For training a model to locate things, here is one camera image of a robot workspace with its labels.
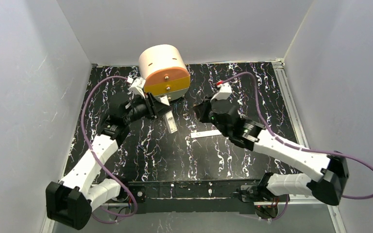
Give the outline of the white remote control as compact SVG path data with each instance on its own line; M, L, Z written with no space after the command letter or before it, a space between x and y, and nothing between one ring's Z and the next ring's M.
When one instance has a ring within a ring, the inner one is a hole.
M172 111L165 113L164 121L169 133L175 133L178 130Z

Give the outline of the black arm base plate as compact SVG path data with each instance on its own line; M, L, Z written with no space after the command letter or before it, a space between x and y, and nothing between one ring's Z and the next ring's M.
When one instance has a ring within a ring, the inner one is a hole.
M149 213L266 213L276 216L286 196L267 197L257 189L258 180L199 180L128 182L138 203L138 214Z

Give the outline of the white remote battery cover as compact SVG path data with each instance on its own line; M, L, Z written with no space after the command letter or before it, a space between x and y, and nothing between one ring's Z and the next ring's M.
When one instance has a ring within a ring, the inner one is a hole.
M209 130L209 131L201 131L201 132L192 132L190 134L191 138L203 138L203 137L212 137L222 135L219 130Z

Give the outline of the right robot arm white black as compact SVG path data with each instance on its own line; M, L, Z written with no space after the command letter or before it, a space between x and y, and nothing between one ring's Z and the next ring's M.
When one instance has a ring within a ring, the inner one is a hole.
M242 202L306 195L328 205L339 205L349 178L345 158L308 152L294 142L272 136L262 124L241 117L237 107L227 100L205 99L194 105L193 111L198 121L213 124L235 146L278 159L300 171L287 175L266 173L259 182L241 187L237 195Z

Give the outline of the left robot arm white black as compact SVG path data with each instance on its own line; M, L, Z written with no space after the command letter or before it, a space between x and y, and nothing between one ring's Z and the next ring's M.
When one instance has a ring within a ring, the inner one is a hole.
M131 123L143 117L156 119L168 112L171 112L168 97L155 97L152 93L110 104L84 156L60 181L50 182L46 187L47 217L81 230L93 211L110 199L117 198L121 190L136 201L129 188L111 175L98 185L93 186L93 181L105 169L106 161L123 144Z

